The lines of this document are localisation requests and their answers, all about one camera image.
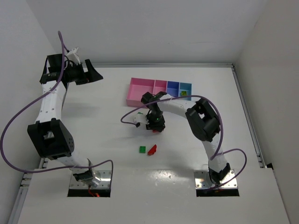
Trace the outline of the red sloped lego brick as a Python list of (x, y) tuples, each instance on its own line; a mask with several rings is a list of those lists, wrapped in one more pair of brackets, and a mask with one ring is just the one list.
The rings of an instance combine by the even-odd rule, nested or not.
[(157, 145), (154, 145), (148, 152), (147, 152), (147, 155), (148, 156), (152, 156), (156, 153), (157, 151)]

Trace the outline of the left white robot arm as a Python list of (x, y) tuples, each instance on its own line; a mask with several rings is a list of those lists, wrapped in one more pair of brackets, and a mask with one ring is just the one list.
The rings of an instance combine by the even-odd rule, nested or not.
[(87, 70), (83, 69), (77, 56), (68, 53), (62, 62), (62, 54), (47, 56), (47, 63), (40, 79), (43, 92), (40, 112), (34, 124), (27, 132), (38, 154), (42, 158), (58, 161), (68, 166), (78, 182), (95, 186), (95, 171), (89, 159), (81, 157), (75, 151), (74, 139), (62, 123), (62, 108), (68, 85), (77, 85), (100, 81), (103, 76), (93, 67), (89, 59), (85, 60)]

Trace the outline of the green square lego brick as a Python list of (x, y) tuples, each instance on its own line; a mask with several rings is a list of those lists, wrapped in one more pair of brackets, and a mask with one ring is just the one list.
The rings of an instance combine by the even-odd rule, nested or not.
[(145, 154), (146, 153), (146, 147), (145, 146), (139, 146), (139, 153)]

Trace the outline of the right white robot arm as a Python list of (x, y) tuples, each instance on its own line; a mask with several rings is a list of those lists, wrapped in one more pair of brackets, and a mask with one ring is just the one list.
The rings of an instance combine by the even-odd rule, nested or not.
[(208, 170), (211, 180), (216, 185), (220, 185), (230, 171), (230, 164), (221, 149), (223, 135), (219, 115), (206, 99), (201, 98), (196, 102), (180, 99), (166, 100), (170, 97), (163, 91), (156, 95), (150, 92), (143, 94), (141, 102), (149, 109), (146, 115), (146, 129), (162, 132), (165, 129), (164, 112), (186, 118), (193, 135), (204, 146), (208, 157)]

